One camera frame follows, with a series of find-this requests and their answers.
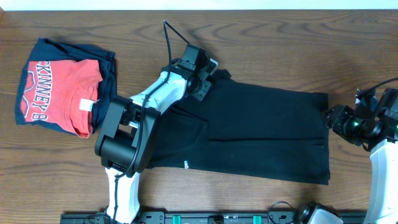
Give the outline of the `black t-shirt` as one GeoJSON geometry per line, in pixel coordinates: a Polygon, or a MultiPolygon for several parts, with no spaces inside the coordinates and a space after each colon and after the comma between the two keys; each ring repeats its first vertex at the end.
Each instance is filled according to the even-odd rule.
{"type": "Polygon", "coordinates": [[[149,167],[177,167],[326,185],[328,95],[238,83],[226,70],[204,100],[161,117],[149,167]]]}

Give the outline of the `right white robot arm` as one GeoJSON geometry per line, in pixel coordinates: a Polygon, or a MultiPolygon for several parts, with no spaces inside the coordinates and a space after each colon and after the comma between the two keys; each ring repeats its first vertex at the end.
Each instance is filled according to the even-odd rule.
{"type": "Polygon", "coordinates": [[[397,108],[383,106],[367,117],[336,105],[323,117],[327,128],[370,152],[371,193],[363,223],[397,223],[397,108]]]}

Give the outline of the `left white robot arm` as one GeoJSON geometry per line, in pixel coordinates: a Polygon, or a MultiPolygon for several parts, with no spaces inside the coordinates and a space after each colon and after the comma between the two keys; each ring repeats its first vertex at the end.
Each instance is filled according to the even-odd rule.
{"type": "Polygon", "coordinates": [[[139,177],[154,151],[162,114],[176,101],[192,96],[202,101],[211,88],[218,62],[193,71],[187,63],[164,67],[158,79],[138,95],[117,96],[110,103],[95,144],[109,180],[105,223],[132,223],[139,213],[139,177]]]}

